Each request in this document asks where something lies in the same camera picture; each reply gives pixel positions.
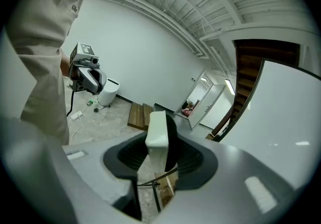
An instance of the fluorescent light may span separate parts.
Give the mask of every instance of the fluorescent light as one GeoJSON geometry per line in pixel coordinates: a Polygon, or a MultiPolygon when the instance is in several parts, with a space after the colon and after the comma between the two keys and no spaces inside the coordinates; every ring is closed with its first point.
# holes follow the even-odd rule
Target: fluorescent light
{"type": "Polygon", "coordinates": [[[231,91],[231,94],[232,94],[232,95],[235,95],[235,92],[234,92],[234,89],[233,89],[233,87],[232,87],[231,81],[229,81],[228,79],[225,79],[225,82],[226,82],[227,86],[229,87],[229,89],[230,89],[230,91],[231,91]]]}
{"type": "Polygon", "coordinates": [[[307,141],[303,141],[303,142],[297,142],[295,143],[297,146],[308,146],[310,143],[307,141]]]}

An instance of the ceiling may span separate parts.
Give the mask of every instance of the ceiling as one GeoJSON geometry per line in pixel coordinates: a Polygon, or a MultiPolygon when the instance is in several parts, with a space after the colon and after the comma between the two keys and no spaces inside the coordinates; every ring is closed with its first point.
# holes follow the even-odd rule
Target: ceiling
{"type": "Polygon", "coordinates": [[[233,57],[227,53],[220,39],[203,42],[202,37],[233,25],[275,20],[275,16],[281,16],[284,21],[289,22],[309,16],[302,0],[112,1],[127,5],[160,21],[185,41],[191,52],[200,59],[207,59],[213,73],[227,78],[236,75],[233,57]]]}

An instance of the white wall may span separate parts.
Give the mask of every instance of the white wall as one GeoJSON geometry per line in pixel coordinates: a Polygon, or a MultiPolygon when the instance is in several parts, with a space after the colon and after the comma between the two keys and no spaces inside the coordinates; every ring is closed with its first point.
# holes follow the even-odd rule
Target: white wall
{"type": "Polygon", "coordinates": [[[92,46],[101,69],[120,82],[119,94],[176,110],[204,67],[166,28],[132,9],[104,0],[85,0],[62,48],[92,46]]]}
{"type": "Polygon", "coordinates": [[[221,143],[247,151],[298,188],[320,157],[320,95],[320,80],[265,62],[250,104],[221,143]]]}
{"type": "Polygon", "coordinates": [[[214,129],[231,108],[233,101],[234,95],[232,95],[229,88],[225,86],[223,93],[201,121],[201,124],[214,129]]]}
{"type": "Polygon", "coordinates": [[[197,100],[202,100],[207,92],[207,88],[202,84],[200,81],[197,86],[194,88],[193,92],[189,96],[188,100],[190,100],[192,103],[196,103],[197,100]]]}

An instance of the gray floor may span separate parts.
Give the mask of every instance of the gray floor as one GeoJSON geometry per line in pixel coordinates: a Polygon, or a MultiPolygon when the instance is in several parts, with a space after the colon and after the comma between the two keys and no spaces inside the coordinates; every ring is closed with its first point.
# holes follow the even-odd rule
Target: gray floor
{"type": "MultiPolygon", "coordinates": [[[[64,79],[65,82],[65,100],[67,112],[70,109],[70,99],[72,90],[69,88],[70,80],[64,79]]],[[[88,92],[78,92],[74,95],[73,111],[68,116],[68,127],[70,133],[70,140],[75,131],[81,126],[83,127],[74,135],[72,144],[82,144],[94,141],[101,141],[120,137],[126,134],[136,133],[138,129],[127,126],[127,120],[131,104],[115,98],[110,108],[101,109],[98,113],[93,111],[93,105],[88,106],[80,119],[72,120],[71,115],[77,111],[83,111],[86,107],[88,100],[93,99],[95,96],[88,92]]],[[[212,130],[201,125],[198,125],[194,130],[191,129],[187,119],[178,115],[170,114],[178,128],[178,132],[182,135],[188,135],[193,140],[204,139],[207,134],[212,130]]],[[[147,182],[154,179],[154,172],[151,167],[149,156],[146,157],[142,166],[138,170],[138,184],[147,182]]],[[[138,189],[139,203],[141,206],[142,220],[144,223],[150,223],[158,215],[156,202],[153,196],[152,188],[139,188],[138,189]]]]}
{"type": "MultiPolygon", "coordinates": [[[[68,112],[72,90],[68,87],[69,79],[66,78],[64,81],[66,109],[68,112]]],[[[85,91],[75,93],[74,95],[73,111],[67,118],[70,134],[69,141],[71,141],[74,132],[81,126],[81,122],[83,127],[74,135],[72,140],[73,145],[116,138],[139,131],[127,126],[131,104],[117,97],[112,102],[110,108],[106,107],[95,113],[93,105],[90,105],[84,111],[83,116],[80,117],[81,122],[80,119],[73,121],[71,115],[77,111],[83,111],[87,102],[94,97],[91,93],[85,91]]]]}

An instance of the wooden stair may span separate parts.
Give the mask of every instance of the wooden stair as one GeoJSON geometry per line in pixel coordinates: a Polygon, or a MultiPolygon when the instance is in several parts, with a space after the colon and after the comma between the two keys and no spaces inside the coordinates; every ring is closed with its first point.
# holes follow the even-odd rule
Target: wooden stair
{"type": "Polygon", "coordinates": [[[145,103],[142,105],[142,109],[143,109],[143,119],[144,119],[144,130],[148,130],[149,115],[154,111],[154,109],[145,103]]]}
{"type": "Polygon", "coordinates": [[[229,125],[243,111],[243,106],[250,97],[259,75],[262,60],[273,60],[289,66],[298,66],[300,46],[294,43],[276,40],[247,39],[236,40],[237,77],[234,103],[218,126],[212,131],[216,136],[226,121],[229,125]]]}
{"type": "Polygon", "coordinates": [[[148,130],[149,115],[153,108],[147,104],[140,105],[133,102],[131,104],[127,125],[139,130],[148,130]]]}

